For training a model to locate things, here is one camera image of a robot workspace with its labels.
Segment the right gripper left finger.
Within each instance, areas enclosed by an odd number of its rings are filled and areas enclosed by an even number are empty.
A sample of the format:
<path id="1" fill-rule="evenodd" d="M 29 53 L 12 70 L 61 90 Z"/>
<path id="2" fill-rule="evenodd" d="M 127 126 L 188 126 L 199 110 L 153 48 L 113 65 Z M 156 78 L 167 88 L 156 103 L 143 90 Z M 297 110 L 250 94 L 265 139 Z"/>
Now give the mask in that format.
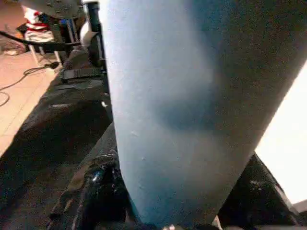
<path id="1" fill-rule="evenodd" d="M 119 169 L 110 124 L 86 155 L 49 215 L 49 230 L 140 230 Z"/>

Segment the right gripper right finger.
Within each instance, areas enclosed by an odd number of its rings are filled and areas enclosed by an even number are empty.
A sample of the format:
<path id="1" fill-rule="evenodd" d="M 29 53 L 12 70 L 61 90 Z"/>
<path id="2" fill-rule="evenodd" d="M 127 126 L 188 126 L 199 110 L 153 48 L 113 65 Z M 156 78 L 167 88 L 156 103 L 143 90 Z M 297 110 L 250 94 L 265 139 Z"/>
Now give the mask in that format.
<path id="1" fill-rule="evenodd" d="M 222 227 L 299 226 L 300 215 L 267 166 L 253 154 L 218 213 Z"/>

